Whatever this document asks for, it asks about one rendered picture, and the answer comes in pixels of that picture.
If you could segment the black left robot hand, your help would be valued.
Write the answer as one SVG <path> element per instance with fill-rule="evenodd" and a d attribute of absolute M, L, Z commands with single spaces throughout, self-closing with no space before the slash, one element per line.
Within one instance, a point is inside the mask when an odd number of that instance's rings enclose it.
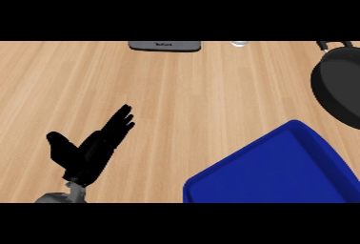
<path fill-rule="evenodd" d="M 59 132 L 46 135 L 50 159 L 65 169 L 63 179 L 81 187 L 97 180 L 115 149 L 136 125 L 131 110 L 130 105 L 120 108 L 103 128 L 87 136 L 80 146 Z"/>

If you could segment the blue tray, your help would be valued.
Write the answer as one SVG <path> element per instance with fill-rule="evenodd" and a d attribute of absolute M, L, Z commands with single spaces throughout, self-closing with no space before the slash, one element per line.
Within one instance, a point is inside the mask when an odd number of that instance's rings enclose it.
<path fill-rule="evenodd" d="M 360 180 L 322 136 L 291 120 L 187 180 L 183 201 L 360 203 Z"/>

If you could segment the black pot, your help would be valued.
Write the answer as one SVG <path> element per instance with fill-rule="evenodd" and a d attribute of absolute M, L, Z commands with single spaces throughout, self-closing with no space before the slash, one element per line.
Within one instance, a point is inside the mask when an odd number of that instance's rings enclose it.
<path fill-rule="evenodd" d="M 311 72 L 314 98 L 329 114 L 360 130 L 360 48 L 350 41 L 329 49 L 329 41 L 316 42 L 323 56 Z"/>

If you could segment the grey flat appliance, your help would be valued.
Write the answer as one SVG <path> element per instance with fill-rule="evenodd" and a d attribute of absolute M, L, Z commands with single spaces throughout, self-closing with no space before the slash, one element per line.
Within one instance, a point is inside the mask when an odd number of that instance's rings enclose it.
<path fill-rule="evenodd" d="M 193 52 L 201 50 L 199 41 L 130 41 L 128 45 L 136 51 Z"/>

